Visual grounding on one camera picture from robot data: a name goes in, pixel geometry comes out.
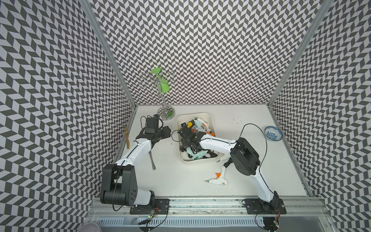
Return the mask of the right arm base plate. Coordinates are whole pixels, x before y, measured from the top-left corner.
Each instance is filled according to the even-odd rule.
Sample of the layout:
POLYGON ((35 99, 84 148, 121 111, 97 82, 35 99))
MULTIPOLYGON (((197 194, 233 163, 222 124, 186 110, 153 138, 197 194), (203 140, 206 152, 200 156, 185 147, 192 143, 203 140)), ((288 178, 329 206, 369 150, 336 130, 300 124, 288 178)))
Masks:
POLYGON ((256 199, 244 199, 243 204, 247 210, 249 215, 256 215, 256 214, 287 214, 286 207, 282 199, 273 200, 273 203, 268 203, 265 201, 260 200, 259 198, 256 199))

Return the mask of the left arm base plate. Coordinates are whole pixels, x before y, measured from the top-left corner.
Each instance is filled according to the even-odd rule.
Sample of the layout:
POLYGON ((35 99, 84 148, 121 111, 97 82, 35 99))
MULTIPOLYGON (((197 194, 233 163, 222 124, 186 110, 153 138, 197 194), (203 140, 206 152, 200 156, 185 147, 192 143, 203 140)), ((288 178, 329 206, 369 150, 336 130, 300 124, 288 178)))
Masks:
POLYGON ((152 210, 155 210, 156 215, 167 215, 169 212, 170 199, 162 198, 155 199, 148 205, 134 205, 130 208, 131 215, 149 215, 152 210))

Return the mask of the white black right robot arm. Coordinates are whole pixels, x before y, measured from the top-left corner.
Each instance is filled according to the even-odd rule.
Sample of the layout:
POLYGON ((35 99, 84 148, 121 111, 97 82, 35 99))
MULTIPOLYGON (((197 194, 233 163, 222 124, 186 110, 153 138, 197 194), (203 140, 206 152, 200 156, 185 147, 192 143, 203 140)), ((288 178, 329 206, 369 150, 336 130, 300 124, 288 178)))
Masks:
POLYGON ((177 133, 183 148, 190 148, 191 153, 211 150, 229 156, 238 172, 254 179, 261 208, 266 211, 278 210, 281 205, 279 195, 264 179, 259 154, 246 139, 240 137, 237 140, 226 140, 204 132, 195 133, 185 123, 177 133))

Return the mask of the white plastic storage box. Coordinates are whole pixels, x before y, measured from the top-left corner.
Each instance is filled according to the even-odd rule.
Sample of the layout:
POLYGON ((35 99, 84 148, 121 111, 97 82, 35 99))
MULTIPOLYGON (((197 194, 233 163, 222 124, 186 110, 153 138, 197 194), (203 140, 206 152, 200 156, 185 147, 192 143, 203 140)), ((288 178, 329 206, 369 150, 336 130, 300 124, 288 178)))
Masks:
POLYGON ((178 129, 179 156, 185 164, 198 164, 216 161, 222 153, 214 149, 204 149, 200 142, 203 136, 215 136, 215 129, 208 113, 181 115, 176 120, 178 129))

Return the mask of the mint green glue gun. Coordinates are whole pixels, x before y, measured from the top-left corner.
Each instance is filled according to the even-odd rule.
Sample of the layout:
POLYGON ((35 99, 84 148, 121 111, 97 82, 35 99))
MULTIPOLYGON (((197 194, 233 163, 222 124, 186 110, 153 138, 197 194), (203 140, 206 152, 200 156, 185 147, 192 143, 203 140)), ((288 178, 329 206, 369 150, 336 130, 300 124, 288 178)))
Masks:
POLYGON ((195 122, 196 129, 198 131, 201 131, 201 132, 210 132, 211 131, 210 126, 206 121, 204 121, 200 118, 195 118, 194 122, 195 122))

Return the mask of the mint glue gun front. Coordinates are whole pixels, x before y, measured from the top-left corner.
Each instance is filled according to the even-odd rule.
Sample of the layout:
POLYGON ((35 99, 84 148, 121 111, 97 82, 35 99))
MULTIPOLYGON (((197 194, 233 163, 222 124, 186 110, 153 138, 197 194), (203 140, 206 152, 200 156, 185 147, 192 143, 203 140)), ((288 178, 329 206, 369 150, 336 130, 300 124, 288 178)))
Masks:
POLYGON ((194 152, 191 148, 186 148, 186 152, 188 154, 188 157, 192 160, 199 160, 206 156, 207 150, 201 150, 198 152, 194 152))

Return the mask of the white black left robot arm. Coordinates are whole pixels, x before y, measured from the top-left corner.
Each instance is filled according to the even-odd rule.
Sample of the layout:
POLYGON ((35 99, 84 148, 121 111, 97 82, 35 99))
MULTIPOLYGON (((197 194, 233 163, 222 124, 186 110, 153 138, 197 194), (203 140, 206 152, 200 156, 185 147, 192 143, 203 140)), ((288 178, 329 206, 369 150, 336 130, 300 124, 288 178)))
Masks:
POLYGON ((143 157, 152 158, 152 149, 162 139, 171 137, 171 129, 163 124, 158 114, 146 117, 146 124, 135 139, 135 144, 116 163, 102 170, 100 202, 120 206, 152 206, 154 192, 138 187, 135 167, 143 157))

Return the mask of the white glue gun orange trigger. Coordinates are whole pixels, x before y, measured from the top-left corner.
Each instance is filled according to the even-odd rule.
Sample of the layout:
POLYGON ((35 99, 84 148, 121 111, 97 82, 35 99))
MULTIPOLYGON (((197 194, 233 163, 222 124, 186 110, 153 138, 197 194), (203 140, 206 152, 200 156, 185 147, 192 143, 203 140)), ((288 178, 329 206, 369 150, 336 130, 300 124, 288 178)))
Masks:
POLYGON ((211 131, 211 128, 209 126, 209 124, 202 120, 201 118, 198 118, 197 121, 200 123, 200 127, 205 130, 206 132, 210 132, 211 131))

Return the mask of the small white glue gun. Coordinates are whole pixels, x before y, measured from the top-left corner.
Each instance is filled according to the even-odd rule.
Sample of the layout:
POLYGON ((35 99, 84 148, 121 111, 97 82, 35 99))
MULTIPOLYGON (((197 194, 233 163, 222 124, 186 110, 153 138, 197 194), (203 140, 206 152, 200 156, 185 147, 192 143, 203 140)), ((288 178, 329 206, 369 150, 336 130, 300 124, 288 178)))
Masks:
POLYGON ((224 154, 216 162, 225 162, 228 161, 230 158, 231 158, 230 154, 224 154))

